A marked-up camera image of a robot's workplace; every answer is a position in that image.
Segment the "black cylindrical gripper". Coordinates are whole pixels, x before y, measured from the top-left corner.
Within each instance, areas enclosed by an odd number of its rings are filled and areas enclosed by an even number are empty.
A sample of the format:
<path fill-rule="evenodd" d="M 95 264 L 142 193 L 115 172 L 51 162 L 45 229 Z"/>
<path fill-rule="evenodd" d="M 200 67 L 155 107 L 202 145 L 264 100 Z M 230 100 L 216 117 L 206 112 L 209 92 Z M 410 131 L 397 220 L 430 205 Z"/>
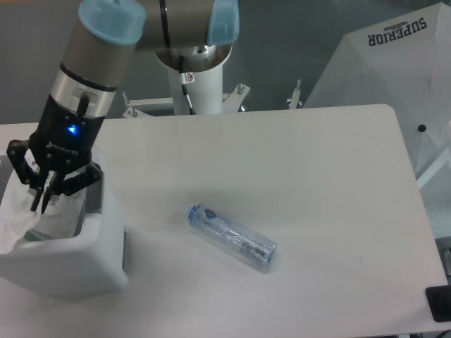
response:
<path fill-rule="evenodd" d="M 83 94 L 77 108 L 71 111 L 50 96 L 29 140 L 9 142 L 6 153 L 19 180 L 36 191 L 32 212 L 37 210 L 44 193 L 49 170 L 55 173 L 45 190 L 41 214 L 52 196 L 70 196 L 103 177 L 100 165 L 91 160 L 92 147 L 104 118 L 88 116 L 89 103 L 88 95 Z M 38 173 L 25 160 L 29 149 L 39 166 Z"/>

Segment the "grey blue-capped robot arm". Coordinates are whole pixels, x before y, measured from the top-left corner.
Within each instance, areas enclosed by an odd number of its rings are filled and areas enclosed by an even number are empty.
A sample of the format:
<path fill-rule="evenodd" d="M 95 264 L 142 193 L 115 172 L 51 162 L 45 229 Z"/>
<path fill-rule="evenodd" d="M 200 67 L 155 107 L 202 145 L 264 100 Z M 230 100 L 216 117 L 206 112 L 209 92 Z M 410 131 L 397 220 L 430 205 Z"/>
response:
<path fill-rule="evenodd" d="M 229 47 L 239 31 L 236 1 L 83 1 L 37 129 L 6 151 L 31 211 L 103 177 L 92 147 L 136 50 L 177 55 L 188 73 L 184 48 Z"/>

